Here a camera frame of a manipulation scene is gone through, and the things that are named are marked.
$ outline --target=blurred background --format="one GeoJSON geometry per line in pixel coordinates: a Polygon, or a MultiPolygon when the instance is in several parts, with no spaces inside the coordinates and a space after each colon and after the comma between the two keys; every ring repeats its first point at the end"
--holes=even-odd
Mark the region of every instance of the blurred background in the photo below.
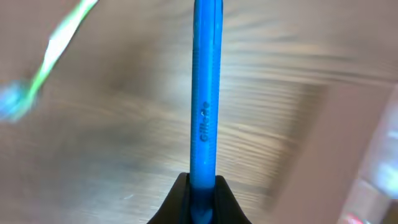
{"type": "MultiPolygon", "coordinates": [[[[0,83],[77,0],[0,2],[0,83]]],[[[324,87],[398,79],[398,2],[224,0],[217,173],[253,223],[324,87]]],[[[0,124],[0,223],[146,223],[189,170],[193,1],[100,0],[37,107],[0,124]]]]}

